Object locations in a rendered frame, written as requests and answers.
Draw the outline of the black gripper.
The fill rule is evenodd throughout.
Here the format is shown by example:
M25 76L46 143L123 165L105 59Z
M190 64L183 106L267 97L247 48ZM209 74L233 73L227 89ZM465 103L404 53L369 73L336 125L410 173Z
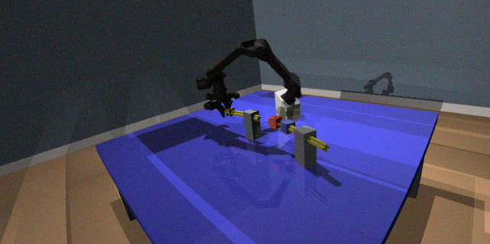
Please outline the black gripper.
M224 107L230 109L233 103L231 99L238 99L240 97L240 94L238 92L232 91L227 94L226 90L227 88L225 88L225 86L222 88L213 88L212 92L214 92L216 101L209 101L204 103L204 109L212 111L217 108L221 116L224 117ZM221 103L223 103L224 106L221 105Z

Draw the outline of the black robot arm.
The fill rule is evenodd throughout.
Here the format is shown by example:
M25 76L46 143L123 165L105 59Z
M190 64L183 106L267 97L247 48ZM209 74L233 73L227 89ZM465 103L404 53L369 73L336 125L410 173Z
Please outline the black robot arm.
M254 50L247 47L254 46ZM272 53L272 50L265 39L251 39L247 41L239 41L236 45L230 48L220 59L209 63L207 74L196 78L198 90L210 88L224 87L224 79L227 74L222 72L224 67L231 64L240 55L245 55L251 58L258 58L263 62L267 62L277 73L282 77L284 86L287 89L286 93L281 97L288 105L293 103L295 98L301 97L300 78L295 73L290 73L287 68L277 59Z

